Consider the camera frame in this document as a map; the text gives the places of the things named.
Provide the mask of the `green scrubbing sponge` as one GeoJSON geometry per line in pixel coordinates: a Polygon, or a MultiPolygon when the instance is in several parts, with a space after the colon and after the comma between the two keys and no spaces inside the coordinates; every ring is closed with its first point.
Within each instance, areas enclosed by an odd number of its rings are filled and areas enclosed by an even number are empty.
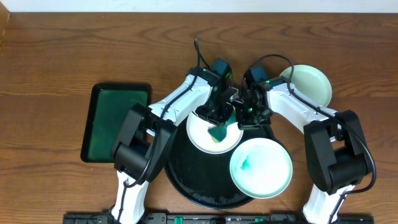
{"type": "Polygon", "coordinates": [[[236,122],[236,113],[232,112],[229,119],[225,122],[224,126],[215,126],[214,128],[208,128],[208,133],[215,143],[223,141],[228,132],[228,127],[236,122]]]}

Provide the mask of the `white plate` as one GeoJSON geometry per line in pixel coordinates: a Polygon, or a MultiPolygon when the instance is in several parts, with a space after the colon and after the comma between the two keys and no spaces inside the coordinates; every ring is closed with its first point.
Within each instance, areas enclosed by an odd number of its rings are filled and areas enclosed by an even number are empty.
{"type": "Polygon", "coordinates": [[[194,113],[190,113],[187,119],[187,134],[192,144],[199,150],[208,154],[222,154],[232,150],[242,139],[243,130],[239,130],[238,123],[234,122],[226,128],[226,137],[218,142],[208,132],[215,125],[202,120],[194,113]]]}

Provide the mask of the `light green plate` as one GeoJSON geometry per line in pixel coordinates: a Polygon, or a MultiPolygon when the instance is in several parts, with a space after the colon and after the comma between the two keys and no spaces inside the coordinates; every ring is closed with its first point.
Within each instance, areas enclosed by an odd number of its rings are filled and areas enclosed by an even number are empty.
{"type": "Polygon", "coordinates": [[[266,199],[281,194],[289,186],[293,165],[282,145],[266,138],[253,138],[233,152],[229,171],[242,193],[266,199]]]}
{"type": "Polygon", "coordinates": [[[291,79],[299,97],[313,106],[327,107],[331,101],[332,88],[329,80],[319,69],[309,65],[295,65],[291,79]]]}

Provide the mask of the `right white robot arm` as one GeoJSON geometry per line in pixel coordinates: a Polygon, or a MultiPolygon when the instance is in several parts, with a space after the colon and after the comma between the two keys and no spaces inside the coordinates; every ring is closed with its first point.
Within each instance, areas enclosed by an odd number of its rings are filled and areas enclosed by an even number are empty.
{"type": "Polygon", "coordinates": [[[328,107],[331,84],[309,65],[292,65],[276,78],[262,66],[250,66],[242,83],[247,87],[237,111],[239,128],[267,126],[279,114],[304,136],[313,187],[301,221],[340,223],[337,213],[346,196],[370,190],[377,177],[358,115],[328,107]]]}

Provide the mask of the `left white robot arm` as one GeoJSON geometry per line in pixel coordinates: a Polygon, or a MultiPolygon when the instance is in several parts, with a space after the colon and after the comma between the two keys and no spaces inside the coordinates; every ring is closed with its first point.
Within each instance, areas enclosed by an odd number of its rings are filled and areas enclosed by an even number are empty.
{"type": "Polygon", "coordinates": [[[183,83],[163,100],[147,107],[132,106],[123,121],[110,156],[119,188],[111,210],[113,223],[137,223],[144,214],[144,198],[168,159],[177,128],[190,113],[215,126],[226,126],[233,113],[227,84],[228,62],[191,68],[183,83]]]}

